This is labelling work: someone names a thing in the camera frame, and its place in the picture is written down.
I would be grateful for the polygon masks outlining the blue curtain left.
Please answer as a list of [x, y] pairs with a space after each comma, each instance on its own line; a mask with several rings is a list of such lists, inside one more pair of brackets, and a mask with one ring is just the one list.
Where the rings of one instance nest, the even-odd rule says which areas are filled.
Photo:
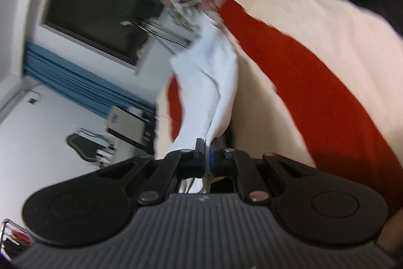
[[134, 107], [154, 119], [154, 105], [35, 43], [25, 43], [22, 68], [25, 75], [100, 117], [117, 106]]

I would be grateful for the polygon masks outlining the striped cream red black blanket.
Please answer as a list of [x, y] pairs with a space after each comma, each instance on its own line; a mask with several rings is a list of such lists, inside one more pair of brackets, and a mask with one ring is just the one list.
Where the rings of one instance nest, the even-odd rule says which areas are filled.
[[[402, 0], [224, 0], [200, 10], [238, 53], [227, 129], [265, 152], [368, 186], [402, 208]], [[156, 101], [157, 158], [182, 124], [174, 74]]]

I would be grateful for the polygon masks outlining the white black chair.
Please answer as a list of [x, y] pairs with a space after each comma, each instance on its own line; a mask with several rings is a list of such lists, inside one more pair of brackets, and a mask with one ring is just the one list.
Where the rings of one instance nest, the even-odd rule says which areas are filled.
[[152, 117], [117, 106], [111, 107], [105, 121], [107, 133], [151, 155], [154, 154], [154, 128]]

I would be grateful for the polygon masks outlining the wavy frame mirror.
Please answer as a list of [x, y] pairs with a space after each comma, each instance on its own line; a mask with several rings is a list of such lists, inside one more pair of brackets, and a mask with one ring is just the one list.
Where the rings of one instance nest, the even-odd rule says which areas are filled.
[[84, 128], [77, 128], [65, 142], [83, 161], [100, 169], [112, 165], [115, 158], [116, 146], [112, 139]]

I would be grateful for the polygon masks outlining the dark window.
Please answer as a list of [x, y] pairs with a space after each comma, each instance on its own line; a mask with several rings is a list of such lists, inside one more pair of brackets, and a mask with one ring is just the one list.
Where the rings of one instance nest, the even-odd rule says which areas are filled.
[[48, 0], [43, 22], [86, 46], [137, 67], [148, 35], [137, 25], [162, 12], [160, 0]]

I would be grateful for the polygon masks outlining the silver tripod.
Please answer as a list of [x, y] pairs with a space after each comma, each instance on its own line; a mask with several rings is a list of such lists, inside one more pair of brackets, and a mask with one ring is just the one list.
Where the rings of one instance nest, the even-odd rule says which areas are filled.
[[172, 42], [184, 48], [188, 48], [192, 43], [191, 40], [174, 33], [152, 20], [123, 20], [120, 22], [120, 25], [122, 25], [122, 27], [139, 28], [150, 36]]

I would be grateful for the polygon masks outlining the white t-shirt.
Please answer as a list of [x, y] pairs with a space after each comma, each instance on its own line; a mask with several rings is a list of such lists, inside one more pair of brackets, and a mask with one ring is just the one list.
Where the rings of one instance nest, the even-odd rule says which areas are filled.
[[238, 53], [225, 29], [202, 14], [191, 47], [171, 60], [179, 84], [182, 124], [169, 151], [210, 147], [228, 128], [238, 89]]

